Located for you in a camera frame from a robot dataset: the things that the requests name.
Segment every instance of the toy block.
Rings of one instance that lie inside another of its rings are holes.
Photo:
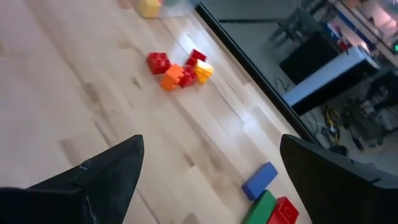
[[[156,18],[161,7],[162,3],[159,0],[139,0],[136,11],[143,18]]]
[[[193,68],[191,66],[187,65],[183,69],[184,69],[184,71],[183,71],[184,76],[180,80],[180,83],[179,83],[180,87],[185,88],[185,87],[194,85],[196,83],[198,77],[195,74],[195,72],[193,71]]]
[[[200,53],[196,49],[193,49],[189,56],[189,59],[187,60],[187,62],[185,62],[185,65],[191,65],[192,67],[194,67],[197,63],[197,60],[201,60],[201,61],[205,62],[206,55]]]
[[[271,162],[267,162],[242,185],[242,190],[249,200],[257,199],[278,174]]]
[[[275,197],[269,192],[264,191],[261,196],[250,208],[243,220],[243,224],[265,224],[274,211],[276,205]]]
[[[148,54],[147,63],[154,75],[165,73],[171,66],[166,53],[152,52]]]
[[[299,211],[292,205],[287,197],[278,198],[276,206],[267,224],[294,224],[299,216]]]
[[[172,65],[166,71],[160,85],[163,87],[163,89],[171,91],[175,89],[183,76],[183,68],[178,65]]]
[[[211,75],[213,74],[213,67],[199,59],[197,60],[197,64],[195,65],[193,70],[195,71],[198,77],[198,81],[201,84],[206,83],[207,79],[209,79],[209,77],[211,77]]]

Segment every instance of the wooden floor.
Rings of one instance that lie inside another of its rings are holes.
[[[204,86],[164,92],[145,63],[192,48]],[[143,20],[116,0],[0,1],[0,185],[28,187],[134,134],[144,165],[125,223],[239,223],[241,184],[263,163],[270,186],[310,223],[279,154],[296,134],[197,15]]]

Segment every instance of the yellow toy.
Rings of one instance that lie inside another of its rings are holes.
[[[161,7],[159,0],[139,0],[136,11],[143,18],[156,18],[159,16]]]
[[[195,68],[193,68],[193,70],[195,71],[198,77],[198,82],[200,84],[205,84],[207,82],[207,79],[209,79],[209,77],[211,77],[211,75],[213,74],[213,67],[199,59],[197,60],[197,64],[195,65]]]

